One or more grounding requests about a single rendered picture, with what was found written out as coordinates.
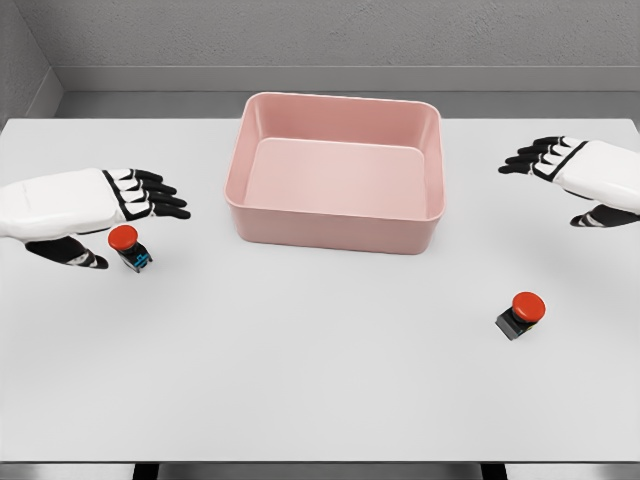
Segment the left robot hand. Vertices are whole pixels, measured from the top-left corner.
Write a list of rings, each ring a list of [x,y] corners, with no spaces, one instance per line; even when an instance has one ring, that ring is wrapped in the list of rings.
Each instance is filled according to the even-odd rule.
[[[47,260],[104,270],[108,261],[75,239],[148,217],[187,220],[191,213],[159,174],[87,168],[0,187],[0,238]]]

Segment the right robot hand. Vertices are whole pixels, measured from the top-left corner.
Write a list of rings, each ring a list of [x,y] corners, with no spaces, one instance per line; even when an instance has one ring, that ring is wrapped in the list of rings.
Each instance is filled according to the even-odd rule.
[[[571,195],[598,204],[571,219],[581,228],[611,228],[640,222],[640,153],[599,140],[549,136],[498,168],[501,174],[534,176]]]

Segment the pink rectangular basket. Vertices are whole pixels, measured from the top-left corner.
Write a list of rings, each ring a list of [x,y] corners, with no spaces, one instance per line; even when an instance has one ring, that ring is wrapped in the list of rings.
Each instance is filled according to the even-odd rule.
[[[246,241],[422,253],[446,204],[440,113],[419,101],[255,94],[224,196]]]

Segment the red button industrial switch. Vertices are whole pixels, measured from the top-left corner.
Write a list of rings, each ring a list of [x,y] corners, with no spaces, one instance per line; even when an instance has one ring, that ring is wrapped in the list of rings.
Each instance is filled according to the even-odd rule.
[[[108,244],[134,272],[140,273],[153,261],[144,245],[138,241],[138,232],[131,225],[119,225],[108,234]]]
[[[545,315],[546,305],[536,293],[517,293],[511,306],[502,312],[495,325],[509,339],[515,340],[533,328]]]

